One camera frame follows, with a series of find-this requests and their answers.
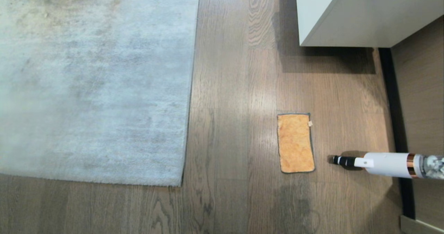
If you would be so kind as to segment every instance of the area rug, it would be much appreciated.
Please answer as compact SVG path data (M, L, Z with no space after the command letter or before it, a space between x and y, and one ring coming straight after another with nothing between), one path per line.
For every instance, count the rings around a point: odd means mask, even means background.
M0 173L181 185L198 0L0 0Z

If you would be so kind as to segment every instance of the copper ring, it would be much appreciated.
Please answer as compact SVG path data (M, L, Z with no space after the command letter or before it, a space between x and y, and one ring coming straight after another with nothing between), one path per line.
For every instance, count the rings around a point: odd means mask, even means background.
M415 154L409 153L407 155L407 170L412 178L417 178L417 174L415 172L415 166L413 166L413 159L415 158Z

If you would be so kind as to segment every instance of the stick vacuum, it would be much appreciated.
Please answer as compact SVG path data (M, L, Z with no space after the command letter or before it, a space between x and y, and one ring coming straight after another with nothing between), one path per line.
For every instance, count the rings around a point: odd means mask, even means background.
M362 167L368 173L406 178L444 179L444 156L412 153L366 153L363 158L334 156L333 163Z

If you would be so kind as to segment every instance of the wall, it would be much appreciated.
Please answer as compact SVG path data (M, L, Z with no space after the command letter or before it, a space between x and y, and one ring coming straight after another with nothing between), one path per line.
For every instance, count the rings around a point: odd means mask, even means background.
M410 153L444 155L444 18L392 48ZM444 229L444 181L414 180L417 220Z

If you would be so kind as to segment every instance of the black baseboard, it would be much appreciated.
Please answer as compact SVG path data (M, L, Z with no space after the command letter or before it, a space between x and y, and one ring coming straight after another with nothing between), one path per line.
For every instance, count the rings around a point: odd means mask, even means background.
M379 48L382 73L384 75L387 99L390 105L390 117L392 119L393 137L397 153L408 153L407 136L405 133L404 117L401 110L398 83L396 82L395 67L393 66L392 52L390 48ZM402 199L403 215L416 219L415 198L413 197L412 179L399 178L399 186Z

